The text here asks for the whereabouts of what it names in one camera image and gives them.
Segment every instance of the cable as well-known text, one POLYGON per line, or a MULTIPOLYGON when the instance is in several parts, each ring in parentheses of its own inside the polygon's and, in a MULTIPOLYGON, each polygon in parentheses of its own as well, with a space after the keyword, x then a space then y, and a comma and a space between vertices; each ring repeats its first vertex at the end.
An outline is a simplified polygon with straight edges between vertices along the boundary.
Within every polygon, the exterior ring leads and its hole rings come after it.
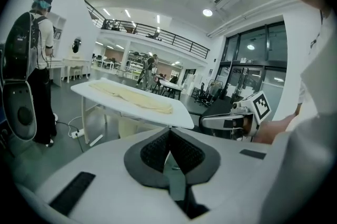
POLYGON ((83 148, 82 148, 82 145, 81 145, 81 142, 80 142, 80 139, 78 138, 78 133, 80 132, 80 130, 79 130, 76 126, 70 124, 70 122, 72 122, 73 120, 75 120, 75 119, 77 119, 77 118, 81 118, 81 116, 73 118, 72 120, 69 121, 68 124, 67 124, 67 123, 64 123, 64 122, 61 122, 61 121, 57 121, 56 123, 64 124, 64 125, 67 125, 67 126, 69 127, 69 131, 68 131, 68 136, 69 136, 69 137, 71 137, 71 136, 69 135, 70 130, 71 130, 70 127, 73 127, 73 128, 76 129, 75 135, 76 135, 76 137, 77 137, 78 144, 80 145, 81 151, 82 151, 82 153, 84 153, 83 148))

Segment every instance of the glass wall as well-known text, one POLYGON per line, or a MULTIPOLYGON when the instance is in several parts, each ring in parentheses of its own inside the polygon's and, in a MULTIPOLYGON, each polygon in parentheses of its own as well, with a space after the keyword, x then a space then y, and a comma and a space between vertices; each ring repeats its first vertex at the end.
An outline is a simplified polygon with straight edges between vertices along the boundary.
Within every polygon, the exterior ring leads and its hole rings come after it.
POLYGON ((283 93, 287 53, 283 22, 227 38, 216 77, 226 82, 220 98, 232 104, 263 90, 272 110, 267 120, 272 120, 283 93))
POLYGON ((236 59, 265 60, 265 40, 264 28, 242 34, 236 59))
POLYGON ((237 43, 237 35, 235 35, 232 38, 229 38, 222 56, 221 60, 222 62, 233 60, 234 54, 236 52, 236 43, 237 43))

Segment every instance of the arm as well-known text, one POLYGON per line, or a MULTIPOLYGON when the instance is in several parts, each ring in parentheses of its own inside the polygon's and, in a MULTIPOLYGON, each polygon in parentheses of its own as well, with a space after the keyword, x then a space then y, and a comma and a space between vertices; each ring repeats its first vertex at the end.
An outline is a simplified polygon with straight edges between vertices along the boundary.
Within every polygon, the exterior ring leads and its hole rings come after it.
POLYGON ((53 24, 50 23, 50 29, 49 29, 49 34, 46 39, 46 56, 49 57, 53 53, 53 46, 54 46, 54 29, 53 29, 53 24))

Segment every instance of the desk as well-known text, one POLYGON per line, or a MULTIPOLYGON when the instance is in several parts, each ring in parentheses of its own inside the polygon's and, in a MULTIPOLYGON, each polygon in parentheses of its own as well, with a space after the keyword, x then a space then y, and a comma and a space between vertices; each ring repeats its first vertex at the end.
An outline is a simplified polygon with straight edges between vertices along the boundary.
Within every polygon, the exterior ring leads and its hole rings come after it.
POLYGON ((86 109, 86 99, 92 100, 95 103, 98 103, 99 105, 103 107, 103 109, 101 109, 101 112, 103 110, 105 122, 107 122, 106 115, 114 116, 114 114, 112 113, 109 114, 108 113, 109 111, 106 110, 106 109, 110 109, 114 112, 119 112, 120 117, 123 117, 123 118, 129 118, 131 116, 133 117, 133 119, 136 118, 136 119, 147 120, 154 124, 157 124, 157 125, 159 124, 161 126, 175 126, 175 127, 182 127, 182 128, 187 128, 187 129, 194 128, 194 124, 193 124, 193 121, 192 121, 192 118, 189 112, 179 100, 166 98, 164 96, 146 92, 146 91, 143 91, 137 88, 129 87, 129 86, 126 86, 126 85, 123 85, 123 84, 120 84, 114 81, 110 81, 105 78, 102 78, 100 80, 93 80, 93 81, 77 84, 75 86, 72 86, 71 90, 82 96, 82 123, 83 123, 85 142, 87 144, 89 143, 89 137, 86 131, 86 117, 88 114, 90 114, 94 110, 94 107, 87 110, 86 109), (98 81, 110 83, 113 86, 126 88, 130 91, 140 93, 145 96, 149 96, 153 99, 156 99, 164 103, 170 103, 173 108, 173 113, 163 114, 163 113, 152 111, 150 109, 142 108, 135 104, 129 103, 128 101, 125 101, 119 97, 112 97, 112 96, 109 96, 108 94, 101 93, 98 90, 89 86, 90 84, 94 84, 98 81))
POLYGON ((91 61, 90 60, 82 60, 82 59, 64 59, 64 65, 67 67, 67 83, 70 81, 70 68, 81 67, 83 71, 83 67, 86 67, 86 79, 89 79, 88 72, 90 69, 91 61))
POLYGON ((174 83, 171 83, 171 82, 168 82, 166 80, 161 80, 160 81, 160 84, 163 86, 163 89, 162 89, 162 93, 161 95, 164 94, 164 87, 166 88, 170 88, 170 89, 173 89, 174 91, 177 91, 179 96, 178 96, 178 100, 180 100, 180 94, 181 94, 181 91, 182 91, 182 87, 174 84, 174 83))
POLYGON ((64 62, 61 59, 52 59, 51 68, 50 68, 50 78, 53 80, 53 83, 59 87, 62 87, 62 77, 64 68, 64 62))

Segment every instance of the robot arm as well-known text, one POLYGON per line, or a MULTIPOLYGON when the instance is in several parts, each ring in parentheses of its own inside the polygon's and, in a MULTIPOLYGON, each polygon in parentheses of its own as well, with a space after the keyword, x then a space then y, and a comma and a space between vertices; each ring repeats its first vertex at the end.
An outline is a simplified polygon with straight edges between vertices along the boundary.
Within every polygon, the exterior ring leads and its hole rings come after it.
POLYGON ((217 130, 231 130, 244 136, 255 136, 261 122, 271 113, 270 106, 263 91, 254 93, 242 101, 233 103, 231 112, 201 118, 204 128, 217 130), (243 130, 244 119, 252 122, 251 129, 243 130))

